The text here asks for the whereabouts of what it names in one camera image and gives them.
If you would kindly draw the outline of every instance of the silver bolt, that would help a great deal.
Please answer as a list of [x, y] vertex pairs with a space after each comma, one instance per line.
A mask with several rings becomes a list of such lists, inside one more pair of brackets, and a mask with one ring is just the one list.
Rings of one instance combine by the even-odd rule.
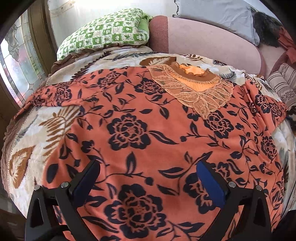
[[37, 191], [39, 188], [40, 188], [40, 185], [38, 185], [38, 184], [34, 186], [35, 191]]
[[262, 190], [263, 190], [263, 188], [262, 188], [260, 185], [257, 185], [257, 186], [256, 186], [256, 189], [257, 189], [258, 191], [262, 191]]
[[68, 183], [68, 182], [63, 182], [63, 183], [61, 184], [61, 187], [62, 187], [62, 188], [66, 188], [67, 186], [69, 186], [69, 183]]
[[235, 188], [237, 185], [235, 182], [229, 182], [228, 186], [230, 186], [231, 188]]

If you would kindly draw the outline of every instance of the green checkered pillow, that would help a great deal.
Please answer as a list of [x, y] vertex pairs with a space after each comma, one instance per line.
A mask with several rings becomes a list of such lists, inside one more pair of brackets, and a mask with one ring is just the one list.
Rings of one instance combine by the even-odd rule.
[[149, 39], [149, 17], [141, 9], [130, 8], [97, 18], [67, 37], [57, 51], [61, 60], [83, 49], [123, 45], [144, 45]]

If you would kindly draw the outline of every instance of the orange floral dress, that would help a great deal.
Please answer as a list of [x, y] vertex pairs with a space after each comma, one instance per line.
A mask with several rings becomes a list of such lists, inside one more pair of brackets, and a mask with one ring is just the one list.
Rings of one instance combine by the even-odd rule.
[[218, 78], [201, 92], [186, 81], [209, 84], [168, 65], [101, 69], [41, 89], [19, 111], [80, 106], [47, 160], [43, 185], [58, 187], [98, 161], [100, 175], [78, 208], [98, 240], [198, 240], [219, 212], [196, 175], [200, 160], [240, 187], [262, 186], [277, 226], [284, 180], [271, 133], [286, 106], [250, 80]]

